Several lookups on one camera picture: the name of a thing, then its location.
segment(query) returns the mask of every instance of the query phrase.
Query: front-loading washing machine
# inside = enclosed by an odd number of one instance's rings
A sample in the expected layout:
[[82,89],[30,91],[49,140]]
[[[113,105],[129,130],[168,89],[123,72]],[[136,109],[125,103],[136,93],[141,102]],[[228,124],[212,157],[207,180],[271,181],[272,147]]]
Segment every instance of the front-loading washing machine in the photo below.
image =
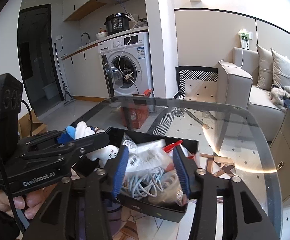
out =
[[[101,42],[98,51],[110,97],[143,94],[153,88],[147,32],[132,34],[131,38],[129,34]],[[117,72],[122,73],[122,85],[119,86],[115,86]]]

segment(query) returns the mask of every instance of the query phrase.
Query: gold drawer handle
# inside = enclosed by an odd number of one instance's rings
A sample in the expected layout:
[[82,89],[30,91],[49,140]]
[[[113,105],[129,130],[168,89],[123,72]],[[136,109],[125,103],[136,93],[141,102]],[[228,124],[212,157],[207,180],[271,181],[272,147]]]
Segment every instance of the gold drawer handle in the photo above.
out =
[[277,170],[279,171],[284,166],[284,164],[284,162],[280,162],[279,165],[277,165]]

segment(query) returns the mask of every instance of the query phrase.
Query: black storage box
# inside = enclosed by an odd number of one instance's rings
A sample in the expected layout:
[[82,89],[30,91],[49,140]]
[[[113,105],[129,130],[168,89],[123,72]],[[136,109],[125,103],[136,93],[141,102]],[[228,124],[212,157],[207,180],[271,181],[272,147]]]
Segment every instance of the black storage box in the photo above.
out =
[[[114,145],[116,147],[120,147],[122,138],[124,133],[126,133],[135,143],[145,143],[151,142],[159,139],[165,139],[166,145],[171,143],[175,143],[178,140],[182,140],[182,145],[192,153],[196,153],[198,142],[187,139],[179,139],[172,137],[165,137],[153,134],[146,134],[135,131],[127,131],[124,129],[118,129],[110,127],[107,129],[106,133],[109,135],[109,144]],[[91,171],[93,171],[98,166],[98,161],[91,161],[86,156],[81,158],[77,164],[74,165],[73,169],[79,176],[88,176]],[[125,207],[133,209],[135,211],[141,212],[143,214],[161,218],[164,220],[169,220],[173,222],[180,222],[182,217],[186,213],[187,205],[178,206],[176,203],[168,205],[166,207],[156,206],[148,202],[147,198],[143,198],[141,200],[134,199],[130,196],[119,194],[117,199],[121,202],[121,204]]]

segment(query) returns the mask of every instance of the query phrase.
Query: black door frame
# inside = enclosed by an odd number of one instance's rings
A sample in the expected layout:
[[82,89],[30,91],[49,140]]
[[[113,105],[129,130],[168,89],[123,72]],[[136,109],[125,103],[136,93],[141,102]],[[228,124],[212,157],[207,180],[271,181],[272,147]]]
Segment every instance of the black door frame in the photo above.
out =
[[[61,99],[61,101],[64,101],[65,99],[64,99],[63,91],[61,89],[59,78],[58,78],[58,73],[57,73],[56,64],[55,64],[54,51],[53,51],[53,43],[52,43],[52,40],[51,40],[51,4],[43,4],[43,5],[38,5],[38,6],[22,9],[22,10],[19,11],[19,14],[24,13],[24,12],[28,12],[28,11],[32,11],[32,10],[36,10],[36,9],[41,9],[41,8],[47,8],[47,33],[48,33],[49,55],[50,55],[51,65],[52,65],[52,68],[53,68],[53,73],[54,73],[54,76],[55,76],[55,82],[56,82],[57,89],[58,89],[58,92],[59,92],[59,95],[60,95],[60,99]],[[29,103],[30,103],[31,106],[33,106],[32,102],[31,102],[31,99],[30,99],[30,95],[29,95],[28,90],[27,90],[27,85],[26,85],[26,82],[25,82],[25,79],[24,79],[24,73],[23,73],[23,70],[22,70],[22,67],[21,67],[22,63],[21,63],[20,54],[19,54],[18,40],[17,40],[17,47],[18,47],[18,59],[19,59],[20,73],[22,75],[24,88],[25,88]]]

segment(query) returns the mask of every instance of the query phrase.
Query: blue and white sticker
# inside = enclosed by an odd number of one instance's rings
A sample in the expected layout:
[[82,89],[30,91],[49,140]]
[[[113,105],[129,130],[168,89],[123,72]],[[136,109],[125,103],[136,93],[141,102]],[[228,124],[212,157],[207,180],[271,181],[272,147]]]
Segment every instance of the blue and white sticker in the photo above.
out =
[[137,48],[138,58],[145,58],[145,50],[144,47]]

